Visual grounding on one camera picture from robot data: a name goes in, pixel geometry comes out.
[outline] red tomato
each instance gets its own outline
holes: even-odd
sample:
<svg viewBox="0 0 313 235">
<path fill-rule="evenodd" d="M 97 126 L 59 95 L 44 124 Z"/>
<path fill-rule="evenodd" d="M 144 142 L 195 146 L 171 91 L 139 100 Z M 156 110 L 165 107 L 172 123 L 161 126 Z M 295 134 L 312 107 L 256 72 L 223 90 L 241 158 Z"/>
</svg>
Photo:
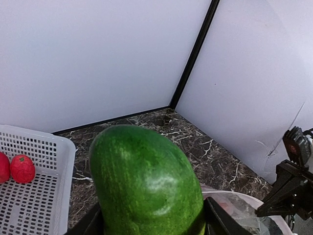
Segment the red tomato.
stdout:
<svg viewBox="0 0 313 235">
<path fill-rule="evenodd" d="M 30 183 L 35 178 L 35 166 L 26 155 L 17 155 L 10 165 L 13 179 L 21 184 Z"/>
<path fill-rule="evenodd" d="M 0 183 L 10 179 L 10 161 L 8 157 L 0 152 Z"/>
</svg>

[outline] wall scratch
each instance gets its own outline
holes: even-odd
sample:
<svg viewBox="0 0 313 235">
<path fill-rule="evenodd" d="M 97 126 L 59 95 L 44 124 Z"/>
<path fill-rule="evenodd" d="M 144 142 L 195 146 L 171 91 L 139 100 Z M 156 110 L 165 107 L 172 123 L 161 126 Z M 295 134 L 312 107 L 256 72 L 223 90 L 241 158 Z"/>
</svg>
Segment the wall scratch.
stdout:
<svg viewBox="0 0 313 235">
<path fill-rule="evenodd" d="M 305 101 L 304 101 L 303 104 L 301 105 L 301 107 L 300 107 L 298 113 L 297 113 L 296 116 L 294 117 L 292 123 L 290 124 L 290 126 L 288 127 L 287 130 L 290 130 L 290 129 L 292 128 L 292 126 L 293 126 L 294 122 L 296 121 L 296 119 L 298 118 L 298 116 L 299 116 L 299 114 L 300 114 L 300 112 L 301 112 L 301 110 L 302 110 L 304 104 L 305 104 Z M 274 148 L 267 154 L 267 157 L 273 156 L 273 153 L 276 151 L 278 145 L 280 144 L 280 142 L 281 142 L 282 140 L 283 140 L 283 137 L 281 137 L 281 138 L 278 140 L 278 142 L 276 143 L 276 145 L 274 146 Z"/>
</svg>

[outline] white backdrop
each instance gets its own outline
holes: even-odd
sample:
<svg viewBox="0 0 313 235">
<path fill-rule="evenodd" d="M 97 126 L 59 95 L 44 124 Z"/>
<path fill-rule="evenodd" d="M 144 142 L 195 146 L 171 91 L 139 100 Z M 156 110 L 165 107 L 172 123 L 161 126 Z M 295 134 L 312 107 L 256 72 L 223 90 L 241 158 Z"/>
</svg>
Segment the white backdrop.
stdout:
<svg viewBox="0 0 313 235">
<path fill-rule="evenodd" d="M 167 106 L 209 4 L 1 1 L 0 124 L 54 132 Z"/>
<path fill-rule="evenodd" d="M 313 127 L 313 2 L 222 0 L 177 111 L 269 182 L 276 143 Z"/>
</svg>

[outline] dark marble surface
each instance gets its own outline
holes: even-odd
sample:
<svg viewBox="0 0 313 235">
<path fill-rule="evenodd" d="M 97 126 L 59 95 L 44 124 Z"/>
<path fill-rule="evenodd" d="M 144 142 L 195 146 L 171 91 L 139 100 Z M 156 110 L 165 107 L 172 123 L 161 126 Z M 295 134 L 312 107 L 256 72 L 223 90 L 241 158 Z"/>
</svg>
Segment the dark marble surface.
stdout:
<svg viewBox="0 0 313 235">
<path fill-rule="evenodd" d="M 215 189 L 232 190 L 263 199 L 270 185 L 228 151 L 171 109 L 82 128 L 61 134 L 77 148 L 68 227 L 72 228 L 97 202 L 89 174 L 88 150 L 99 132 L 111 125 L 133 124 L 155 130 L 177 144 L 188 157 L 199 181 Z"/>
</svg>

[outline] plastic bag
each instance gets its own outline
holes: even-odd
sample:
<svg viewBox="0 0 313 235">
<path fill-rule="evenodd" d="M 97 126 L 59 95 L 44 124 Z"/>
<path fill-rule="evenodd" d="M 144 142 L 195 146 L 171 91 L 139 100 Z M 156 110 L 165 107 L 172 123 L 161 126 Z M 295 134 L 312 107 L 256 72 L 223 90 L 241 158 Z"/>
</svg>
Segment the plastic bag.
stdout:
<svg viewBox="0 0 313 235">
<path fill-rule="evenodd" d="M 220 191 L 202 185 L 203 198 L 210 196 L 242 227 L 253 235 L 292 235 L 281 216 L 257 217 L 255 209 L 263 202 L 237 192 Z"/>
</svg>

